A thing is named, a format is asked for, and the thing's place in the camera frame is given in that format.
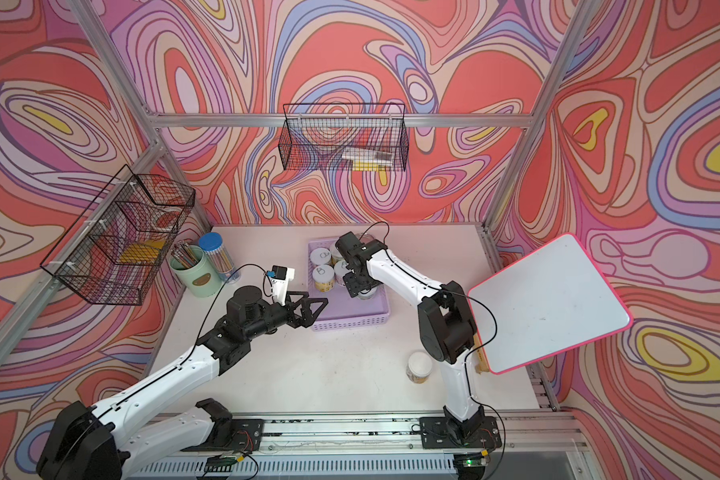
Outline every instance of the hanging wire basket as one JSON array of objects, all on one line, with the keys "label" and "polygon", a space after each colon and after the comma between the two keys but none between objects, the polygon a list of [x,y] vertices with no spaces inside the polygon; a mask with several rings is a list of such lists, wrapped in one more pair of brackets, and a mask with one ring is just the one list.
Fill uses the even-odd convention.
[{"label": "hanging wire basket", "polygon": [[284,170],[402,171],[408,164],[405,105],[284,104],[278,149]]},{"label": "hanging wire basket", "polygon": [[130,168],[121,181],[122,171],[99,192],[114,191],[115,197],[101,216],[85,222],[86,231],[67,258],[48,261],[62,236],[40,263],[88,303],[141,305],[195,204],[192,187]]}]

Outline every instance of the swirling pattern wall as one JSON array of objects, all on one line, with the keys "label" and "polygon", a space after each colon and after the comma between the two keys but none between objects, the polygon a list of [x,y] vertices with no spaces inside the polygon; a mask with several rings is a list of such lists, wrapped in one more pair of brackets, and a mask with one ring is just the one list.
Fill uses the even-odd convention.
[{"label": "swirling pattern wall", "polygon": [[478,222],[517,128],[436,128],[406,171],[283,171],[278,129],[170,128],[163,137],[216,224]]},{"label": "swirling pattern wall", "polygon": [[[149,0],[100,17],[154,112],[395,100],[414,113],[512,114],[533,107],[572,7]],[[381,175],[283,172],[275,129],[163,135],[218,224],[476,222],[519,131],[417,128],[409,171]]]},{"label": "swirling pattern wall", "polygon": [[155,112],[278,112],[346,97],[400,99],[419,113],[511,100],[528,112],[573,7],[149,0],[100,16]]},{"label": "swirling pattern wall", "polygon": [[546,362],[608,478],[720,478],[720,2],[605,2],[494,235],[575,233],[634,327]]},{"label": "swirling pattern wall", "polygon": [[[0,320],[50,246],[146,146],[73,21],[66,2],[0,2]],[[192,220],[183,235],[197,231]],[[168,271],[137,308],[58,292],[0,369],[0,478],[36,478],[61,408],[141,377],[178,293]]]}]

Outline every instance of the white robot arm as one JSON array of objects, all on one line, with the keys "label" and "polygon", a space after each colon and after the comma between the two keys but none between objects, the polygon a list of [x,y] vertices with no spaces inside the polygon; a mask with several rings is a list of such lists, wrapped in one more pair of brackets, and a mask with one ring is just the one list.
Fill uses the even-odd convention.
[{"label": "white robot arm", "polygon": [[[277,331],[311,326],[328,304],[307,292],[288,291],[294,270],[273,266],[272,303],[256,286],[241,286],[226,315],[171,364],[90,408],[75,402],[56,418],[38,460],[44,480],[120,480],[182,448],[231,445],[232,416],[211,398],[181,415],[144,427],[155,415],[201,384],[223,374],[251,350],[251,340]],[[314,303],[321,305],[312,309]]]},{"label": "white robot arm", "polygon": [[[384,283],[417,307],[422,345],[441,363],[447,432],[455,445],[463,445],[480,428],[484,412],[468,392],[469,366],[464,361],[477,327],[461,286],[427,278],[378,240],[363,244],[347,233],[336,247],[352,270],[344,279],[351,296]],[[328,303],[309,298],[307,292],[288,291],[293,269],[273,266],[268,276],[271,304],[258,287],[241,286],[227,302],[226,315],[171,364],[90,408],[76,402],[62,410],[38,461],[38,474],[44,480],[120,480],[182,448],[241,450],[231,444],[236,433],[232,416],[211,398],[144,426],[175,400],[238,363],[250,352],[252,339],[284,324],[311,326]],[[293,300],[292,295],[301,298]],[[313,311],[316,302],[321,305]]]}]

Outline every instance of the white tabletop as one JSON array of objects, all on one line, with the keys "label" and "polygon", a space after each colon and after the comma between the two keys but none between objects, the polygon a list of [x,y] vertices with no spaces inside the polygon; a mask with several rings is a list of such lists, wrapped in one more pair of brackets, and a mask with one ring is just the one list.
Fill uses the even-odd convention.
[{"label": "white tabletop", "polygon": [[[315,238],[338,237],[366,226],[224,226],[214,229],[237,265],[273,264],[296,269],[290,290],[306,290],[306,245]],[[381,239],[386,226],[371,233]],[[491,270],[474,225],[393,226],[386,240],[404,262],[423,274],[464,290],[487,279]],[[241,285],[262,284],[255,267],[241,270],[239,282],[224,287],[203,332],[226,312],[226,301]],[[422,384],[405,375],[408,357],[423,350],[416,308],[387,289],[390,319],[384,325],[315,332],[280,327],[252,341],[237,365],[184,396],[168,412],[182,412],[212,397],[231,412],[406,412],[442,410],[445,390],[436,370]],[[185,292],[158,351],[152,371],[190,348],[212,297]],[[504,375],[472,372],[477,399],[501,410],[536,409],[538,402],[525,370]]]}]

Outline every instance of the purple basket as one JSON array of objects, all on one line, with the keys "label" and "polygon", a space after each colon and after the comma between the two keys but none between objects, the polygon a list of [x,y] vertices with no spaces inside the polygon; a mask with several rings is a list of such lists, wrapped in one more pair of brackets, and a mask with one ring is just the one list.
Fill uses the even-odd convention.
[{"label": "purple basket", "polygon": [[320,317],[312,325],[313,330],[336,330],[364,325],[380,325],[389,320],[389,300],[384,285],[370,300],[352,298],[344,286],[338,282],[328,292],[320,292],[312,281],[312,271],[315,265],[309,260],[309,254],[319,247],[330,248],[338,238],[321,238],[311,240],[307,244],[307,291],[310,297],[328,299],[328,305],[320,313]]}]

